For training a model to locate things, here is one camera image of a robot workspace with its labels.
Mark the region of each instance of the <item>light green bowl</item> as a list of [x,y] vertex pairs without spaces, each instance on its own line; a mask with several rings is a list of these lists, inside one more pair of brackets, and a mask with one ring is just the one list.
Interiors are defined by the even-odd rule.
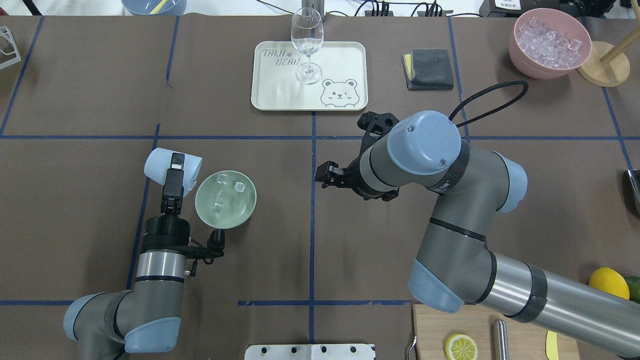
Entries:
[[[235,184],[238,182],[244,184],[243,192],[236,191]],[[196,212],[211,227],[231,229],[251,217],[256,198],[257,193],[251,179],[240,172],[224,170],[202,182],[196,192]]]

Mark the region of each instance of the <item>pink bowl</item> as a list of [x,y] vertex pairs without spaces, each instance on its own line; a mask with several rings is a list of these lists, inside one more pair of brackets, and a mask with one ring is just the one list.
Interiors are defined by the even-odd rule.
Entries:
[[[582,58],[574,67],[570,69],[552,69],[536,63],[524,53],[520,45],[518,45],[518,42],[516,42],[515,36],[518,29],[527,24],[532,17],[546,22],[551,30],[563,32],[567,39],[577,39],[582,42],[582,46],[580,50],[578,50]],[[565,75],[587,61],[589,54],[591,54],[591,37],[587,29],[571,15],[548,8],[533,9],[522,14],[513,26],[511,40],[509,41],[509,56],[511,57],[513,65],[516,65],[516,68],[523,74],[534,79],[553,79]]]

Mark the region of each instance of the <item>bear face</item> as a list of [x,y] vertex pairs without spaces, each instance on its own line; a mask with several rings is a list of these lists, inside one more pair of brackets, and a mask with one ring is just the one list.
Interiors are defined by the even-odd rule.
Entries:
[[354,108],[360,101],[360,96],[356,92],[356,81],[349,79],[343,83],[325,79],[322,82],[324,92],[320,96],[320,101],[327,108]]

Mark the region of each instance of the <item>gray cloth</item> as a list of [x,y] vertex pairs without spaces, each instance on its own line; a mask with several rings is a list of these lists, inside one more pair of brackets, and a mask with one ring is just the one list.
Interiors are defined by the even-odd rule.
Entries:
[[[411,64],[402,56],[406,87],[409,90],[451,90],[453,74],[446,49],[416,49],[411,51]],[[413,69],[410,76],[407,68]]]

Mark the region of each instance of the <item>light blue joint cap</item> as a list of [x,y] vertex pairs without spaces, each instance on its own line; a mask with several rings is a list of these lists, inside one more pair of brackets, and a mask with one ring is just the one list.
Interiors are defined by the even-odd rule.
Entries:
[[73,341],[78,341],[76,335],[74,334],[74,325],[76,324],[76,318],[78,317],[78,314],[80,313],[80,311],[82,311],[82,308],[86,305],[87,302],[91,301],[91,299],[93,299],[94,297],[102,294],[106,293],[86,295],[81,297],[80,299],[77,299],[76,301],[71,303],[71,305],[69,305],[69,308],[65,313],[65,317],[62,320],[62,327],[64,328],[65,334],[67,334],[68,338]]
[[504,214],[515,209],[520,200],[524,199],[529,181],[527,180],[527,172],[525,172],[520,164],[505,158],[498,152],[495,153],[502,158],[509,173],[509,193],[507,194],[507,199],[504,201],[504,205],[496,211]]
[[425,110],[400,121],[388,135],[391,160],[414,175],[444,171],[460,153],[460,133],[446,115]]
[[427,270],[418,259],[413,260],[413,270],[409,278],[409,292],[419,302],[452,314],[457,313],[465,303]]
[[124,350],[130,354],[167,352],[178,343],[180,318],[162,318],[144,323],[124,336]]

